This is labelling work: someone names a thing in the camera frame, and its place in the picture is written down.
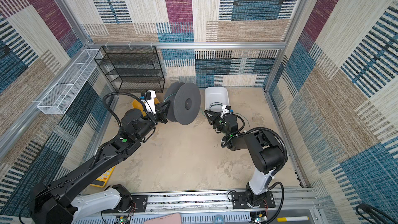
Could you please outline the grey perforated cable spool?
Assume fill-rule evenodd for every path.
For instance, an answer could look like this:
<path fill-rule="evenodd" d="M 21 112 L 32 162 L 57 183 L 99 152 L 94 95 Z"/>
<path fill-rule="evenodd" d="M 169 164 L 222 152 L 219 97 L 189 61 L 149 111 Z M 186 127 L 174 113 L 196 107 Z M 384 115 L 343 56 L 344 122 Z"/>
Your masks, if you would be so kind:
<path fill-rule="evenodd" d="M 167 119 L 171 122 L 189 125 L 200 111 L 201 94 L 194 83 L 175 82 L 164 97 L 165 102 L 170 102 Z"/>

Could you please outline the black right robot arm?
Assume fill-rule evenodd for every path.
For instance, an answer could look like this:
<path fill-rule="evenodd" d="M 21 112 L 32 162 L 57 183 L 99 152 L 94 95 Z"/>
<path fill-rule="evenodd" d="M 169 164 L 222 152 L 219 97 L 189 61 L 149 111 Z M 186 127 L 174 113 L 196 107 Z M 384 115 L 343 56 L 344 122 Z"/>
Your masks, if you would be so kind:
<path fill-rule="evenodd" d="M 255 172 L 246 185 L 246 205 L 260 207 L 272 188 L 271 181 L 288 160 L 284 141 L 269 128 L 255 127 L 245 131 L 244 118 L 233 113 L 205 111 L 204 115 L 217 133 L 224 134 L 222 148 L 249 152 Z"/>

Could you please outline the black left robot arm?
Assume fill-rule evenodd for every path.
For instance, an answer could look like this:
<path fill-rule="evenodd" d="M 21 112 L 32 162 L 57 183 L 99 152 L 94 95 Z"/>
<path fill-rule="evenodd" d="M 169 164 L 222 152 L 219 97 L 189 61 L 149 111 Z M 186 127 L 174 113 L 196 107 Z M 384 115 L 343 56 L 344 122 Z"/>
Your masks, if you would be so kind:
<path fill-rule="evenodd" d="M 149 140 L 159 123 L 167 123 L 173 101 L 155 104 L 154 91 L 146 91 L 140 97 L 127 93 L 138 101 L 146 115 L 134 108 L 119 118 L 107 104 L 107 99 L 115 95 L 115 92 L 105 95 L 103 104 L 116 119 L 117 135 L 102 144 L 91 159 L 72 172 L 47 185 L 40 183 L 32 188 L 27 208 L 34 223 L 73 224 L 92 214 L 118 209 L 131 198 L 129 191 L 121 185 L 83 197 L 80 193 L 109 169 L 133 155 Z"/>

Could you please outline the white plastic tub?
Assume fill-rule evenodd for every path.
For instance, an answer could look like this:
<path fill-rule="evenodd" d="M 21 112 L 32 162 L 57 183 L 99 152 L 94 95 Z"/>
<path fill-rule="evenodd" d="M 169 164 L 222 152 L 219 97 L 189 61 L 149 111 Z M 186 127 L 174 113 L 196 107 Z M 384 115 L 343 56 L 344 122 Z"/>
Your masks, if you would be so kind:
<path fill-rule="evenodd" d="M 222 112 L 223 105 L 230 105 L 229 94 L 224 87 L 208 87 L 204 93 L 207 111 Z"/>

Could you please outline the yellow plastic tub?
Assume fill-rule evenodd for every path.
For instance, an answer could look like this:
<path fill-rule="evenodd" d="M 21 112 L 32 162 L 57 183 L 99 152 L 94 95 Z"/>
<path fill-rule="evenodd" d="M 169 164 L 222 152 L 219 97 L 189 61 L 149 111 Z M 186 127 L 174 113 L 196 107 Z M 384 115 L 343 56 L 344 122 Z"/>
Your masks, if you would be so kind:
<path fill-rule="evenodd" d="M 154 99 L 154 103 L 155 103 L 155 104 L 160 103 L 160 101 L 157 99 L 157 97 Z M 134 109 L 139 109 L 139 110 L 142 112 L 142 115 L 143 115 L 144 117 L 147 115 L 147 114 L 145 113 L 145 111 L 144 111 L 143 106 L 142 106 L 137 100 L 134 100 L 134 101 L 132 102 L 132 106 L 133 106 Z"/>

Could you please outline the yellow perforated plastic piece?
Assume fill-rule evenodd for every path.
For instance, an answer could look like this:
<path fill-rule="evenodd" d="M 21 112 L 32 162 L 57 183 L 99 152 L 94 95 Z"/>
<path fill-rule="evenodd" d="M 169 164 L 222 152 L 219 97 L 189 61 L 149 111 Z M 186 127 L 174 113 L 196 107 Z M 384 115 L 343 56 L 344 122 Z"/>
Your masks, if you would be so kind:
<path fill-rule="evenodd" d="M 114 169 L 115 169 L 115 166 L 110 168 L 106 172 L 104 172 L 101 176 L 99 176 L 96 180 L 94 180 L 90 184 L 90 186 L 98 187 L 98 188 L 104 188 L 107 185 L 107 183 L 108 183 L 108 181 L 109 181 Z"/>

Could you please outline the pink object at bottom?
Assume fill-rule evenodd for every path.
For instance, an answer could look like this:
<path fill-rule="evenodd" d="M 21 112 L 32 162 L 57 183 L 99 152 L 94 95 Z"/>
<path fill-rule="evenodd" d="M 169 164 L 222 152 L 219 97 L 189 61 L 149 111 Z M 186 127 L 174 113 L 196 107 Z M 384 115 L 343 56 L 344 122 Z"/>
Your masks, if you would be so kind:
<path fill-rule="evenodd" d="M 182 219 L 179 213 L 175 213 L 145 221 L 145 224 L 182 224 Z"/>

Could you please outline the yellow white marker pen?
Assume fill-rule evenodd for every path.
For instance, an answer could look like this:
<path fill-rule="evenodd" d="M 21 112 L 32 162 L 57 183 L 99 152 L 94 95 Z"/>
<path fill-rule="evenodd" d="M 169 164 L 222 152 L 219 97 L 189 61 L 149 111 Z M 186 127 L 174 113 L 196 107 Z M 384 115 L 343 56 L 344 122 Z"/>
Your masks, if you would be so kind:
<path fill-rule="evenodd" d="M 306 222 L 309 221 L 310 218 L 308 216 L 294 216 L 294 217 L 278 217 L 277 221 L 279 223 L 286 222 Z"/>

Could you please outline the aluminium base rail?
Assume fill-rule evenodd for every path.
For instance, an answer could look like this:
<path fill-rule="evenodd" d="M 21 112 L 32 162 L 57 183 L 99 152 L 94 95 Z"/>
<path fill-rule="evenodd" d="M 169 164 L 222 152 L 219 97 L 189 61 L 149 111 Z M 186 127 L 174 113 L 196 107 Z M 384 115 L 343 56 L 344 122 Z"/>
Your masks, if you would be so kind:
<path fill-rule="evenodd" d="M 280 187 L 271 190 L 259 208 L 246 205 L 244 190 L 209 190 L 136 193 L 134 213 L 97 213 L 81 224 L 143 224 L 145 221 L 179 213 L 183 224 L 248 224 L 258 218 L 308 216 L 306 222 L 289 224 L 326 224 L 324 211 L 311 188 Z"/>

